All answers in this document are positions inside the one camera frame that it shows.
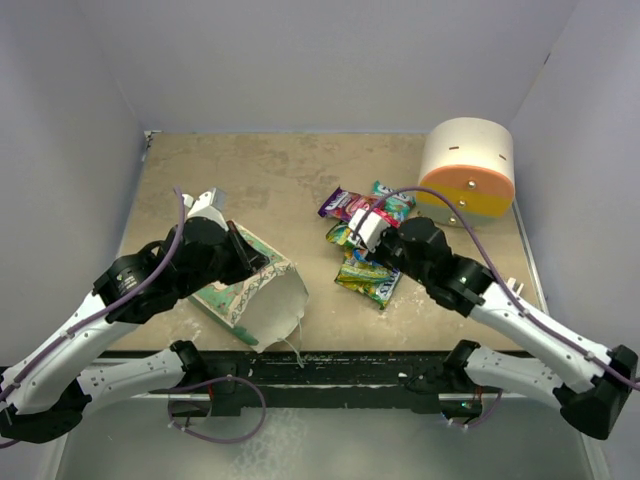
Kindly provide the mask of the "green yellow candy packet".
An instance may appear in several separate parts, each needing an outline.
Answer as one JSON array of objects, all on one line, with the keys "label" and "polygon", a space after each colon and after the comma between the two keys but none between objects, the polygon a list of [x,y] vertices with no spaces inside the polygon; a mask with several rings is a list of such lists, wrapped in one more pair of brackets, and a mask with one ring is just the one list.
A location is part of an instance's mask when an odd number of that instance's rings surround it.
[{"label": "green yellow candy packet", "polygon": [[373,300],[380,310],[384,310],[401,278],[397,269],[372,266],[356,262],[354,265],[344,263],[334,282],[339,286],[360,293]]}]

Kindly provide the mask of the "green paper gift bag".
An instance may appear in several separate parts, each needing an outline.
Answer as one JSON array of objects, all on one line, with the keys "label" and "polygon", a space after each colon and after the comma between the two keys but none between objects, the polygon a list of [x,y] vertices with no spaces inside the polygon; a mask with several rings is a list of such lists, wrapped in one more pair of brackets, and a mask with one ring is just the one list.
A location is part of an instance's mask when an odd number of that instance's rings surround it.
[{"label": "green paper gift bag", "polygon": [[292,260],[243,226],[238,230],[268,258],[267,265],[234,285],[210,284],[188,300],[257,353],[279,343],[289,345],[289,337],[301,329],[307,287]]}]

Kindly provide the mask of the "teal mint candy packet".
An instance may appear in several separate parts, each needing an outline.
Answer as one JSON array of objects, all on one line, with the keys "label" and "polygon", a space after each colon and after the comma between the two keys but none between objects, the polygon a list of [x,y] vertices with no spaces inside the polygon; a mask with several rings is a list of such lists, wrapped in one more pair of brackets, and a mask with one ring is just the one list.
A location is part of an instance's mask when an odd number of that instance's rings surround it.
[{"label": "teal mint candy packet", "polygon": [[[375,181],[372,187],[372,195],[375,197],[384,197],[391,193],[393,188],[382,184],[379,180]],[[377,209],[385,212],[396,222],[402,223],[406,220],[411,211],[416,206],[416,199],[408,193],[398,193],[394,196],[386,198]]]}]

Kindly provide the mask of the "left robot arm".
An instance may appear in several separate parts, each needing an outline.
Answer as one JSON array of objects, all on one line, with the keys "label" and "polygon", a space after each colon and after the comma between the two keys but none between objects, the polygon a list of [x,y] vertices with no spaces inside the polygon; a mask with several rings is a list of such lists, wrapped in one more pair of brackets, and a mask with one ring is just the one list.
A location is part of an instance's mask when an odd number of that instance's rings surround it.
[{"label": "left robot arm", "polygon": [[146,358],[90,366],[116,340],[205,286],[230,286],[269,263],[233,222],[181,221],[163,240],[116,259],[76,312],[36,351],[1,372],[1,439],[43,444],[90,414],[138,394],[194,392],[213,382],[190,341],[175,341]]}]

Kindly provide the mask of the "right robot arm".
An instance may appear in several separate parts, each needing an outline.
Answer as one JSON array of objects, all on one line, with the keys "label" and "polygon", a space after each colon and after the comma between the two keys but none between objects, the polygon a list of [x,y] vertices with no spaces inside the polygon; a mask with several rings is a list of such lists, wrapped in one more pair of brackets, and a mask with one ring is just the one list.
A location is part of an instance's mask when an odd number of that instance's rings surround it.
[{"label": "right robot arm", "polygon": [[449,354],[446,383],[456,391],[495,387],[559,411],[581,433],[607,439],[625,406],[638,366],[624,345],[609,348],[580,335],[523,300],[499,276],[457,255],[430,219],[399,226],[371,214],[361,231],[368,256],[420,283],[440,307],[510,338],[528,357],[464,340]]}]

